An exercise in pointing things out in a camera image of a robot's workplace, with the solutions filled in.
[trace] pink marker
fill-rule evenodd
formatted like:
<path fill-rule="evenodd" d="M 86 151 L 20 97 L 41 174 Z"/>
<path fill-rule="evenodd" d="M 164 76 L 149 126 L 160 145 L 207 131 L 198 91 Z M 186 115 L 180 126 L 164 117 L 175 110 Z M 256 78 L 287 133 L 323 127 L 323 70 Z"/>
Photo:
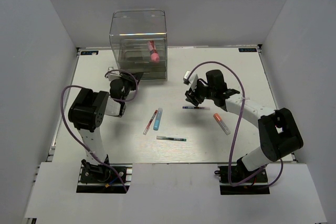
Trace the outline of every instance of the pink marker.
<path fill-rule="evenodd" d="M 155 47 L 155 44 L 154 44 L 154 40 L 148 41 L 147 45 L 148 45 L 149 53 L 151 54 L 152 61 L 159 62 L 160 61 L 160 56 L 157 53 L 157 50 L 156 50 L 156 47 Z"/>

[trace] blue marker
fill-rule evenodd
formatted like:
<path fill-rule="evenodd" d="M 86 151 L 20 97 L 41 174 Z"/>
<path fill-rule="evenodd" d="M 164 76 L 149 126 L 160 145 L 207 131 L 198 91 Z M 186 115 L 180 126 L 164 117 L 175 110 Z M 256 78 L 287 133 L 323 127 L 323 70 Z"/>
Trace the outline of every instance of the blue marker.
<path fill-rule="evenodd" d="M 158 113 L 156 114 L 155 122 L 154 122 L 154 130 L 157 131 L 160 126 L 161 116 L 162 116 L 162 108 L 158 108 Z"/>

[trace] marker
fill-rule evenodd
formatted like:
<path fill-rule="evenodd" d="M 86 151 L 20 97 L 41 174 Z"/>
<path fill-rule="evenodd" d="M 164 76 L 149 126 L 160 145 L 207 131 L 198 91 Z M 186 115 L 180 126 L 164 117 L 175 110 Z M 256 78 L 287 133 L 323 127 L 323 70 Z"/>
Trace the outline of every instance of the marker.
<path fill-rule="evenodd" d="M 147 135 L 147 132 L 149 130 L 149 127 L 151 126 L 153 120 L 154 120 L 154 117 L 157 113 L 157 110 L 155 110 L 154 114 L 152 115 L 152 118 L 149 120 L 149 123 L 147 124 L 147 127 L 145 128 L 145 131 L 143 132 L 144 135 Z"/>
<path fill-rule="evenodd" d="M 185 142 L 187 141 L 186 138 L 178 138 L 178 137 L 167 137 L 167 136 L 156 136 L 157 140 L 172 140 L 172 141 L 181 141 Z"/>
<path fill-rule="evenodd" d="M 226 135 L 229 135 L 231 131 L 226 126 L 226 124 L 223 122 L 222 118 L 216 113 L 214 114 L 214 119 L 217 121 L 217 123 L 220 125 L 220 127 L 223 129 Z"/>
<path fill-rule="evenodd" d="M 158 108 L 158 113 L 156 114 L 155 122 L 154 122 L 154 130 L 157 131 L 160 126 L 161 116 L 162 116 L 163 109 Z"/>
<path fill-rule="evenodd" d="M 156 46 L 154 40 L 147 42 L 149 53 L 151 54 L 151 60 L 154 62 L 160 62 L 160 56 L 157 53 Z"/>
<path fill-rule="evenodd" d="M 193 106 L 183 106 L 183 109 L 191 109 L 191 110 L 210 110 L 210 107 L 193 107 Z"/>

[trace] transparent container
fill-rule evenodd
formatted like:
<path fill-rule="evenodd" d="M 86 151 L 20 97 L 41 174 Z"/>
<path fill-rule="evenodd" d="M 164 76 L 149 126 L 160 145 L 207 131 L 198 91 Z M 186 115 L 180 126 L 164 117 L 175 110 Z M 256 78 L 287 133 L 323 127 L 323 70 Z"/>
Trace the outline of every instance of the transparent container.
<path fill-rule="evenodd" d="M 143 72 L 142 80 L 167 80 L 167 31 L 163 10 L 115 12 L 110 43 L 119 69 Z"/>

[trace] white wall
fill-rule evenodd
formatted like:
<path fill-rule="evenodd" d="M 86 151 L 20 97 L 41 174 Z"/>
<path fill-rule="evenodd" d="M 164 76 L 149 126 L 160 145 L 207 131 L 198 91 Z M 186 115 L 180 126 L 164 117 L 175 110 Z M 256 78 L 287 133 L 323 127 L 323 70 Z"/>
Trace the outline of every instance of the white wall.
<path fill-rule="evenodd" d="M 46 160 L 76 49 L 50 0 L 0 0 L 0 48 L 0 222 L 16 224 Z"/>
<path fill-rule="evenodd" d="M 336 223 L 336 0 L 287 0 L 263 45 L 279 106 L 289 108 L 328 223 Z"/>
<path fill-rule="evenodd" d="M 264 42 L 286 0 L 51 0 L 77 47 L 109 47 L 118 9 L 166 11 L 170 46 Z"/>

